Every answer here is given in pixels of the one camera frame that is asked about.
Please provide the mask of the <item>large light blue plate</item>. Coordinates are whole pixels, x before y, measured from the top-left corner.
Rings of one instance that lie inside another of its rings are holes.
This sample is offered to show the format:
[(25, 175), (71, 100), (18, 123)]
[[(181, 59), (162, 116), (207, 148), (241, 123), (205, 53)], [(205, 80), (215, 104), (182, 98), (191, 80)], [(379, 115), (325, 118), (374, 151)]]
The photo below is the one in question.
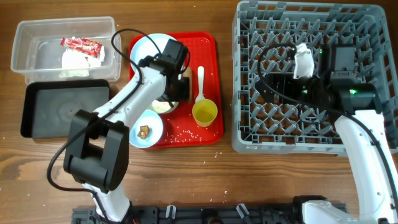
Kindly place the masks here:
[(141, 59), (146, 56), (154, 56), (160, 50), (162, 53), (169, 40), (175, 40), (174, 37), (167, 34), (149, 34), (149, 37), (155, 42), (156, 46), (147, 38), (141, 37), (133, 46), (130, 53), (130, 59), (135, 63), (139, 64)]

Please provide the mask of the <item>white plastic spoon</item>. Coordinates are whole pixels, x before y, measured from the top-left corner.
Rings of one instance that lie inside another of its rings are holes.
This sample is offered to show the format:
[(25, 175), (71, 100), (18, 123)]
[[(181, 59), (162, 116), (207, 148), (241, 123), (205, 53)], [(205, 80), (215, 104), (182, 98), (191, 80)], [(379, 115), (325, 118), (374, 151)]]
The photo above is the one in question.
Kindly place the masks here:
[(204, 84), (204, 76), (205, 69), (203, 66), (199, 66), (197, 69), (197, 78), (198, 78), (198, 96), (195, 99), (195, 102), (199, 102), (200, 100), (204, 100), (205, 97), (203, 95), (203, 84)]

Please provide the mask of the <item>mint green bowl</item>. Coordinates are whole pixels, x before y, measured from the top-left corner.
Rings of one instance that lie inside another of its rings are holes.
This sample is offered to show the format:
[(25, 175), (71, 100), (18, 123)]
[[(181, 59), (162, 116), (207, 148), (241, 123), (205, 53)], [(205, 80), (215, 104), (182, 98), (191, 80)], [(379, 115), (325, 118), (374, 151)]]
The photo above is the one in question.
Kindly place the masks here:
[(148, 107), (148, 110), (152, 110), (157, 114), (167, 114), (171, 113), (178, 106), (178, 102), (172, 101), (171, 103), (167, 101), (154, 100)]

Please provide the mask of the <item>small light blue bowl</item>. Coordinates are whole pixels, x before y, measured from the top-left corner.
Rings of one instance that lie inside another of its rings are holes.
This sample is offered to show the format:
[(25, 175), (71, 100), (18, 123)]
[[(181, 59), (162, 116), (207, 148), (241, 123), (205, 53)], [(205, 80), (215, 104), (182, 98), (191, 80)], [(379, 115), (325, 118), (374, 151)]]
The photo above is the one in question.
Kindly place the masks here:
[[(146, 139), (141, 139), (137, 134), (139, 132), (139, 127), (144, 125), (150, 127), (150, 134)], [(131, 145), (138, 148), (152, 147), (162, 137), (163, 130), (164, 125), (160, 116), (152, 110), (145, 110), (130, 129), (129, 142)]]

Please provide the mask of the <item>yellow plastic cup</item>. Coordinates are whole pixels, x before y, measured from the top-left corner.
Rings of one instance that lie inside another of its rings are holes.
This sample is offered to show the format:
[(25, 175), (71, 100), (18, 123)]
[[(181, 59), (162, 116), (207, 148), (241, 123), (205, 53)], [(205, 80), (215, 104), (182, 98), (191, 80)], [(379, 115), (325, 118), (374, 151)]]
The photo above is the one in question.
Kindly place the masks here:
[(200, 127), (208, 127), (217, 117), (218, 108), (217, 105), (209, 99), (199, 100), (193, 105), (192, 115), (197, 125)]

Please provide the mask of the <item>brown food scrap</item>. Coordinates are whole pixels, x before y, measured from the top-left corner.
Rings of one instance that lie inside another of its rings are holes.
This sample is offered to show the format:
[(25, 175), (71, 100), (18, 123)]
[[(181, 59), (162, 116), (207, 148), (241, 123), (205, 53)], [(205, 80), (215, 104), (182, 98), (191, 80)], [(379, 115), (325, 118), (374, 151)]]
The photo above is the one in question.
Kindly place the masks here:
[(141, 139), (146, 139), (150, 134), (150, 127), (148, 125), (140, 126), (137, 136)]

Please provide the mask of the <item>red snack wrapper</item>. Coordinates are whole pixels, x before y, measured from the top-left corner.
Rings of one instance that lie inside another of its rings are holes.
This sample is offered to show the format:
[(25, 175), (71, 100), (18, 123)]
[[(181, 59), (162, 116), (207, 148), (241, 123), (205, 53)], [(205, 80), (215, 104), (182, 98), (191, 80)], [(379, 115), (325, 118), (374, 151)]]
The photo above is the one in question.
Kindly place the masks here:
[(100, 56), (101, 48), (103, 46), (100, 42), (87, 38), (70, 39), (66, 37), (62, 39), (60, 45), (95, 58)]

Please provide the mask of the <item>white napkin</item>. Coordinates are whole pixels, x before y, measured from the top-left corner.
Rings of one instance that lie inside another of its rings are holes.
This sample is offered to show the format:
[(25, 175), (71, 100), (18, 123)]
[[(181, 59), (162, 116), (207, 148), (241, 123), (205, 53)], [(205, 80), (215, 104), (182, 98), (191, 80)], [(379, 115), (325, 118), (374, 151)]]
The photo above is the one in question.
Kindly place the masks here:
[(88, 77), (89, 68), (100, 67), (104, 61), (104, 47), (100, 49), (99, 57), (90, 56), (76, 50), (66, 49), (62, 55), (62, 69), (60, 78)]

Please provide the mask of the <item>brown carrot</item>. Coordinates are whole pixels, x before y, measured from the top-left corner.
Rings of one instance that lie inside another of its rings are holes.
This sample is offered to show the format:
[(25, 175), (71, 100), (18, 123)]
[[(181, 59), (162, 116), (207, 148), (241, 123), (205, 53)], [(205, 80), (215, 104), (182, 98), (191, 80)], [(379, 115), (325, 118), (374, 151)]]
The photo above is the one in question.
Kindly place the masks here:
[(192, 69), (190, 67), (187, 67), (186, 70), (182, 74), (183, 77), (192, 77)]

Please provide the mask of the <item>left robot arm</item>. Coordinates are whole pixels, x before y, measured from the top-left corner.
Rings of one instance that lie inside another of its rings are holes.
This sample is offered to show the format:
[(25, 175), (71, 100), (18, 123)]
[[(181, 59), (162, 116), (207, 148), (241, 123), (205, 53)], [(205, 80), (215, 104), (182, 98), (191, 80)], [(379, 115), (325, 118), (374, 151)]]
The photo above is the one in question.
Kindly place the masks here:
[(161, 53), (139, 61), (136, 74), (110, 101), (73, 117), (63, 168), (92, 194), (97, 221), (133, 222), (132, 203), (122, 185), (129, 132), (154, 100), (189, 99), (190, 81), (180, 77), (188, 53), (181, 42), (168, 40)]

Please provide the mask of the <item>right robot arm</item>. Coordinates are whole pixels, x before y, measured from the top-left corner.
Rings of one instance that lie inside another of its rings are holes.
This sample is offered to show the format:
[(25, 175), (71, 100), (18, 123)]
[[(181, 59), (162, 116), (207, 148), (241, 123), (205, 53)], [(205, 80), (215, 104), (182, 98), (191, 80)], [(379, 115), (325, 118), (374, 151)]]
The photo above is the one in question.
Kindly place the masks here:
[(301, 223), (397, 223), (397, 169), (387, 142), (382, 104), (372, 84), (358, 83), (355, 47), (322, 46), (318, 76), (306, 44), (287, 44), (294, 60), (293, 75), (257, 72), (263, 95), (277, 95), (288, 103), (307, 105), (335, 117), (334, 126), (356, 184), (359, 218), (333, 207), (325, 199), (298, 198)]

